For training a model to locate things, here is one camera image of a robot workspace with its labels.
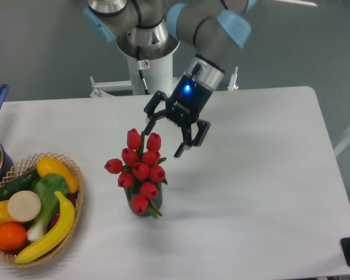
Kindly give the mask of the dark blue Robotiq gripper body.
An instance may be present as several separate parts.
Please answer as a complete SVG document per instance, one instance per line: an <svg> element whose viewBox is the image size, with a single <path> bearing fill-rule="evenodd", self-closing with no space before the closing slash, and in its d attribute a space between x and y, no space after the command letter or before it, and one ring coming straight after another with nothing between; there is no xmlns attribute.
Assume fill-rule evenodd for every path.
<svg viewBox="0 0 350 280"><path fill-rule="evenodd" d="M213 91L184 73L171 96L165 101L166 118L178 127L195 123Z"/></svg>

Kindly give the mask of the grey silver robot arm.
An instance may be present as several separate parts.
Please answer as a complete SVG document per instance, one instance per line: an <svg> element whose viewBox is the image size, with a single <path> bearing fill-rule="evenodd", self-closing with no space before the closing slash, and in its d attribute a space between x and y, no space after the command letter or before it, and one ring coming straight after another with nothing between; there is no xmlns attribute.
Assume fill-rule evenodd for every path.
<svg viewBox="0 0 350 280"><path fill-rule="evenodd" d="M165 12L162 1L89 1L83 15L98 38L115 41L131 62L134 92L151 96L145 135L162 118L181 128L175 152L180 157L200 146L210 128L200 113L251 34L243 15L253 6L254 1L202 1L177 3ZM155 61L171 56L181 42L196 53L168 96L158 85L165 70Z"/></svg>

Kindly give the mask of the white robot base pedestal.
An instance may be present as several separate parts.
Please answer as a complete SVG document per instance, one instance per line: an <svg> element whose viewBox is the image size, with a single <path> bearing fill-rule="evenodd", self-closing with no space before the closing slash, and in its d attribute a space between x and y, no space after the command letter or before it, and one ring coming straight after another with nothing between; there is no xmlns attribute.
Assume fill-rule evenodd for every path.
<svg viewBox="0 0 350 280"><path fill-rule="evenodd" d="M173 54L174 51L163 58L141 62L126 55L130 80L96 83L91 76L92 92L90 97L107 97L108 95L118 95L123 91L128 91L130 95L144 95L144 84L139 75L140 69L143 72L149 93L161 90L171 94L180 80L178 77L173 76Z"/></svg>

